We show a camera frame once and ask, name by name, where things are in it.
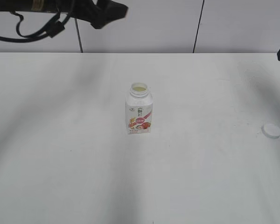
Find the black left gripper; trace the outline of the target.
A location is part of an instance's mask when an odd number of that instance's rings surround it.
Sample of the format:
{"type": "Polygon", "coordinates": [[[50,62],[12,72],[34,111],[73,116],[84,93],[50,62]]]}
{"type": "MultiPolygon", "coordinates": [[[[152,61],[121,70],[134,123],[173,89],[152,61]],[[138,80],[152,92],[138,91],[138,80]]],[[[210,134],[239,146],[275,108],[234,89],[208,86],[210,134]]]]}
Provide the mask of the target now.
{"type": "Polygon", "coordinates": [[[70,18],[88,21],[95,29],[126,17],[128,6],[112,0],[59,0],[58,8],[70,18]]]}

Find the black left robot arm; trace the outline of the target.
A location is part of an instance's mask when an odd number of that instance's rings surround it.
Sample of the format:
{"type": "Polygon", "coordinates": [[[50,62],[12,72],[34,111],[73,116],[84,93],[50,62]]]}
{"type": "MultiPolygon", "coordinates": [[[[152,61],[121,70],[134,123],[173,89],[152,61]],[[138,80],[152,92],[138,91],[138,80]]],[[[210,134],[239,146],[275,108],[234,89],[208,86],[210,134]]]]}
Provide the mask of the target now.
{"type": "Polygon", "coordinates": [[[70,13],[95,29],[126,17],[128,7],[112,0],[0,0],[0,12],[70,13]]]}

